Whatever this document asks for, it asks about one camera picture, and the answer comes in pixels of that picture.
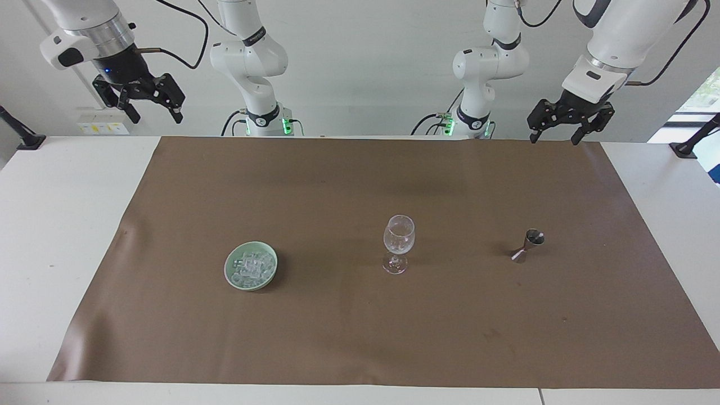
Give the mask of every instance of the table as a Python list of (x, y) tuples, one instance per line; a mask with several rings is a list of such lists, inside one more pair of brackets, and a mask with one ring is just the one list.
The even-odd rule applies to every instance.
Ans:
[[(720, 390), (543, 390), (192, 386), (44, 381), (159, 138), (51, 138), (0, 172), (0, 398), (77, 404), (356, 402), (489, 404), (720, 403)], [(664, 145), (604, 143), (650, 231), (720, 347), (720, 190), (695, 161)]]

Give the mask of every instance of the brown tablecloth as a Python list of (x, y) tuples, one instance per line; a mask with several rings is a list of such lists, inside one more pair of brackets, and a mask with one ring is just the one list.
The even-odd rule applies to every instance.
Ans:
[(720, 355), (599, 144), (163, 138), (48, 380), (720, 388)]

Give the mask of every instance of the metal jigger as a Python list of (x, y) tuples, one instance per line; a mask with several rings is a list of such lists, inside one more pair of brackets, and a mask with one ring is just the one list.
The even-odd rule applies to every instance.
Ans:
[(531, 229), (525, 234), (525, 244), (520, 249), (513, 252), (510, 258), (515, 263), (524, 263), (528, 256), (528, 250), (538, 247), (545, 243), (545, 234), (537, 229)]

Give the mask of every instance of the black stand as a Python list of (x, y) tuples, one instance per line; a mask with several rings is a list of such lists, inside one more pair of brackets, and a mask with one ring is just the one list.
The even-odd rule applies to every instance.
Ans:
[(693, 153), (693, 149), (700, 141), (707, 138), (710, 133), (718, 127), (720, 127), (720, 112), (715, 114), (715, 117), (713, 117), (712, 120), (709, 120), (708, 123), (703, 125), (703, 127), (700, 128), (700, 130), (693, 135), (692, 138), (683, 143), (671, 143), (670, 147), (681, 159), (697, 159), (698, 157)]
[(32, 132), (23, 123), (10, 115), (10, 113), (7, 112), (7, 110), (5, 110), (1, 105), (0, 117), (2, 117), (3, 121), (5, 121), (7, 125), (10, 125), (10, 128), (12, 128), (17, 135), (22, 138), (22, 143), (17, 147), (18, 151), (36, 151), (40, 145), (42, 145), (42, 142), (45, 141), (45, 135), (38, 135)]

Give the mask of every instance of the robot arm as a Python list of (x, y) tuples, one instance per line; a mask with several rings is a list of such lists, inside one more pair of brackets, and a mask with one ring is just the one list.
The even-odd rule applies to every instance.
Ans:
[(176, 123), (185, 95), (170, 74), (154, 77), (136, 52), (134, 25), (123, 18), (113, 0), (43, 0), (60, 28), (40, 44), (45, 59), (58, 69), (92, 61), (93, 80), (108, 107), (124, 110), (134, 123), (140, 115), (131, 99), (147, 99), (167, 108)]
[(697, 0), (574, 0), (577, 18), (593, 30), (588, 53), (580, 56), (562, 83), (556, 103), (541, 100), (528, 116), (531, 141), (563, 123), (580, 124), (572, 136), (601, 132), (615, 110), (610, 96), (642, 65), (650, 49)]
[(483, 25), (492, 36), (492, 46), (471, 48), (455, 56), (453, 72), (462, 80), (464, 93), (453, 112), (453, 134), (480, 137), (495, 101), (495, 90), (488, 81), (517, 77), (528, 68), (530, 56), (521, 44), (516, 3), (525, 4), (525, 0), (490, 0)]
[(272, 85), (265, 79), (285, 73), (288, 62), (285, 49), (262, 25), (256, 2), (218, 0), (217, 5), (223, 25), (242, 40), (214, 44), (210, 60), (215, 70), (240, 89), (250, 118), (250, 134), (291, 135), (291, 112), (277, 102)]

